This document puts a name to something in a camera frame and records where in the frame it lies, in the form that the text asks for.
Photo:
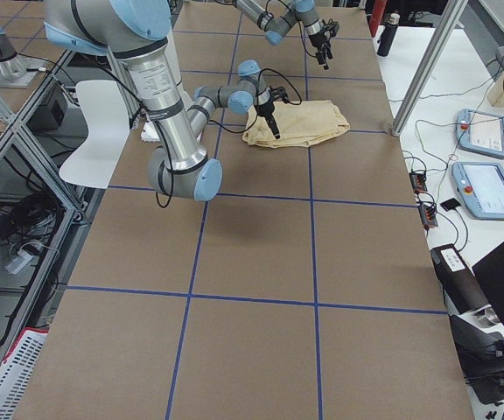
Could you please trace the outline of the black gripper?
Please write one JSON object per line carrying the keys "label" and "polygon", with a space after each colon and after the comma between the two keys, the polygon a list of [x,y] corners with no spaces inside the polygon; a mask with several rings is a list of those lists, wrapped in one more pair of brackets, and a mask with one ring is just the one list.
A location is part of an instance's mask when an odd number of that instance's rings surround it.
{"label": "black gripper", "polygon": [[324,70],[328,69],[326,59],[331,60],[333,58],[330,39],[330,35],[325,31],[319,31],[309,35],[311,44],[317,49],[315,54],[317,62]]}
{"label": "black gripper", "polygon": [[271,130],[275,139],[280,138],[280,131],[277,126],[277,122],[273,117],[275,111],[275,106],[273,103],[264,103],[255,106],[256,113],[267,121],[267,125]]}

